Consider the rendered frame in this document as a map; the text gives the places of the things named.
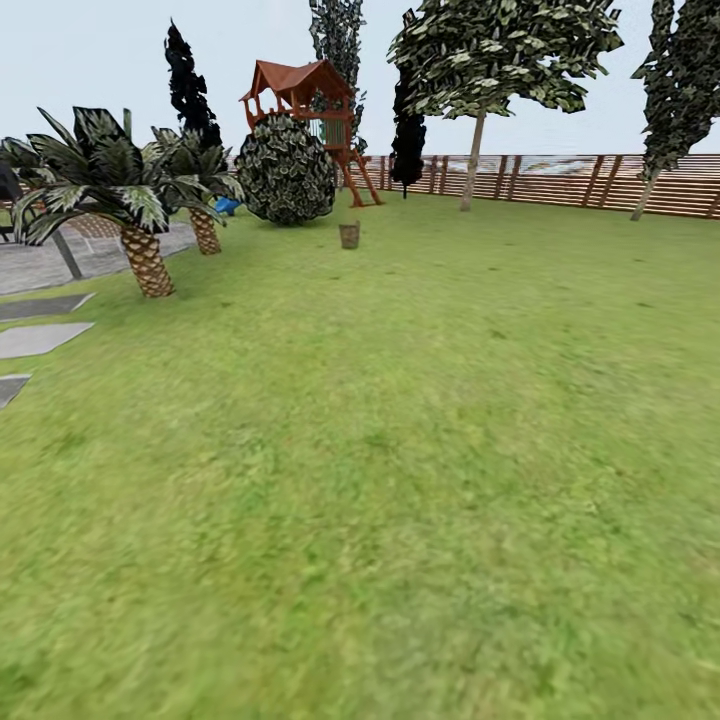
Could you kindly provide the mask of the wicker basket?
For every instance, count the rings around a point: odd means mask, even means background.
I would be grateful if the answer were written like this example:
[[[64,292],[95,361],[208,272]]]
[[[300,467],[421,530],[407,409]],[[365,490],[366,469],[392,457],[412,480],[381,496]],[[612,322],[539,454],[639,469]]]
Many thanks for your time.
[[[346,250],[358,249],[360,237],[360,221],[355,225],[340,224],[340,237],[342,240],[342,248]]]

